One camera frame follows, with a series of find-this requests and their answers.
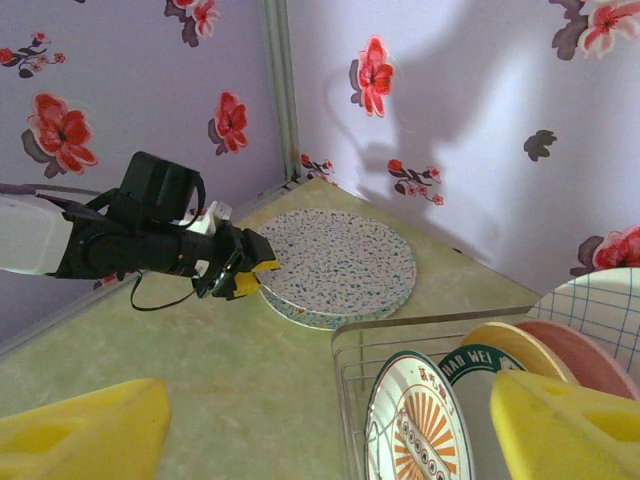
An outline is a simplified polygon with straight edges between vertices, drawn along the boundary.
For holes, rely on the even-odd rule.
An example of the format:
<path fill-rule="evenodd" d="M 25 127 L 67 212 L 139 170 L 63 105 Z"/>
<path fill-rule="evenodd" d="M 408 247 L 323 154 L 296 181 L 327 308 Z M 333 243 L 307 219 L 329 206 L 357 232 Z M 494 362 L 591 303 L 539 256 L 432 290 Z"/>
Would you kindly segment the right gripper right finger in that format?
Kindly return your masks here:
<path fill-rule="evenodd" d="M 490 413 L 513 479 L 637 479 L 639 403 L 530 372 L 496 376 Z"/>

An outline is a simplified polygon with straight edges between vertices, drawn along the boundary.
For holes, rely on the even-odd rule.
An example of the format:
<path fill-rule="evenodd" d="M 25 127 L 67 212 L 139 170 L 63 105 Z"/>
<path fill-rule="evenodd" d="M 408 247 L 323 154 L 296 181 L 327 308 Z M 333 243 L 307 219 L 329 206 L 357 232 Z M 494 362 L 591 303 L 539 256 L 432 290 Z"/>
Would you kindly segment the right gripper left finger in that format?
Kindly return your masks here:
<path fill-rule="evenodd" d="M 3 479 L 153 479 L 171 418 L 159 378 L 1 419 Z"/>

